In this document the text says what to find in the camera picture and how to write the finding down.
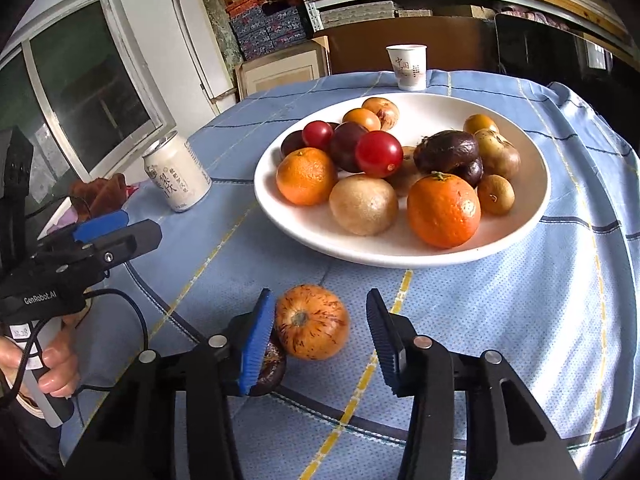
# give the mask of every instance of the screw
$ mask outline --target screw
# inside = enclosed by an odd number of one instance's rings
[[[147,364],[152,362],[156,358],[156,353],[153,350],[145,350],[138,356],[138,361]]]
[[[226,337],[222,334],[213,335],[209,338],[209,346],[212,348],[222,348],[226,345]]]
[[[487,350],[484,353],[484,358],[488,363],[491,363],[492,365],[499,365],[502,362],[502,356],[500,355],[500,352],[497,352],[495,350]]]
[[[431,338],[425,335],[417,335],[416,337],[414,337],[414,345],[423,350],[431,348],[432,344],[433,341],[431,340]]]

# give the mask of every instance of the black cable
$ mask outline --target black cable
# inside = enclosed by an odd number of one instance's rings
[[[116,294],[117,296],[124,298],[132,306],[133,310],[136,311],[138,319],[140,320],[140,328],[142,329],[142,349],[149,350],[149,332],[146,328],[145,317],[142,315],[140,307],[136,304],[135,301],[131,299],[128,294],[125,294],[117,288],[101,288],[100,290],[90,290],[89,292],[84,293],[83,296],[86,300],[88,300],[89,298],[95,298],[96,296],[105,296],[107,294]]]
[[[80,401],[75,395],[72,395],[71,399],[76,403],[76,411],[78,412],[78,418],[80,419],[80,425],[82,426],[82,430],[84,431],[84,417],[82,416],[82,412],[80,411]]]
[[[73,392],[73,395],[77,397],[84,390],[91,390],[92,392],[110,392],[113,390],[113,386],[95,386],[93,384],[80,384],[78,388]]]
[[[34,216],[39,215],[49,206],[54,205],[56,202],[59,202],[60,200],[64,200],[65,198],[72,198],[82,202],[84,204],[84,207],[86,208],[87,214],[89,215],[89,219],[91,219],[91,209],[89,208],[88,202],[81,196],[75,196],[75,195],[62,195],[62,196],[54,197],[51,200],[49,200],[45,205],[37,208],[36,211],[29,213],[27,216],[24,217],[24,219],[28,220],[29,218],[33,218]]]
[[[47,319],[39,320],[34,329],[31,331],[31,335],[27,339],[27,344],[22,351],[22,357],[20,359],[20,364],[18,365],[18,373],[15,375],[14,386],[12,386],[12,388],[4,396],[0,397],[0,409],[6,408],[9,403],[13,402],[18,396],[18,392],[20,392],[20,386],[22,386],[22,378],[24,377],[24,372],[27,369],[27,361],[29,360],[31,347],[38,338],[40,330],[42,330],[50,320],[50,317],[48,317]]]
[[[143,350],[149,350],[149,333],[148,329],[146,328],[145,317],[142,315],[140,307],[128,294],[122,292],[121,290],[118,290],[117,288],[102,288],[100,290],[90,290],[89,292],[84,293],[84,298],[88,300],[89,298],[95,298],[96,296],[106,296],[107,294],[116,294],[118,296],[121,296],[125,300],[127,300],[133,307],[133,310],[135,310],[136,314],[138,315],[138,319],[140,320],[140,328],[142,329],[142,348]],[[81,384],[80,386],[78,386],[78,388],[76,388],[73,395],[77,397],[83,390],[93,390],[94,392],[110,392],[112,389],[113,386],[94,386],[93,384]]]

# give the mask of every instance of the human hand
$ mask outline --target human hand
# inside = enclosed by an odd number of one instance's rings
[[[73,350],[74,327],[78,315],[64,316],[64,326],[53,341],[44,349],[42,360],[49,371],[39,380],[38,386],[45,394],[53,397],[68,397],[78,386],[78,356]],[[13,384],[22,357],[22,349],[9,338],[0,337],[0,369]],[[27,387],[20,386],[20,393],[31,397]]]

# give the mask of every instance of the red cherry tomato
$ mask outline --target red cherry tomato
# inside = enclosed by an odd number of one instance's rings
[[[402,165],[402,146],[391,134],[381,130],[360,137],[356,145],[356,162],[362,171],[375,178],[385,178]]]
[[[334,129],[324,121],[311,121],[302,129],[302,140],[310,148],[327,150],[329,141],[334,134]]]

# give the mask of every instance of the blue checkered tablecloth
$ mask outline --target blue checkered tablecloth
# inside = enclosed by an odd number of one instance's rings
[[[151,347],[163,355],[192,348],[251,309],[265,286],[281,294],[299,283],[321,283],[342,298],[352,320],[343,351],[324,362],[290,358],[276,392],[231,399],[247,480],[396,478],[412,399],[395,398],[377,369],[364,313],[374,286],[419,333],[449,350],[502,351],[584,478],[596,480],[640,415],[638,157],[561,84],[433,71],[425,92],[491,108],[542,150],[552,195],[539,225],[483,260],[415,270],[335,260],[280,232],[255,202],[252,177],[262,152],[316,110],[395,91],[392,73],[353,73],[259,92],[227,110],[190,139],[213,177],[207,197],[174,214],[160,190],[144,184],[126,210],[132,222],[157,221],[162,243],[114,269],[103,285],[138,302]],[[140,344],[133,311],[117,298],[98,299],[78,333],[83,382],[113,384]],[[79,396],[79,410],[63,427],[63,456],[103,395]],[[463,397],[456,406],[452,478],[458,480],[465,466]],[[178,478],[186,478],[184,448],[177,447]]]

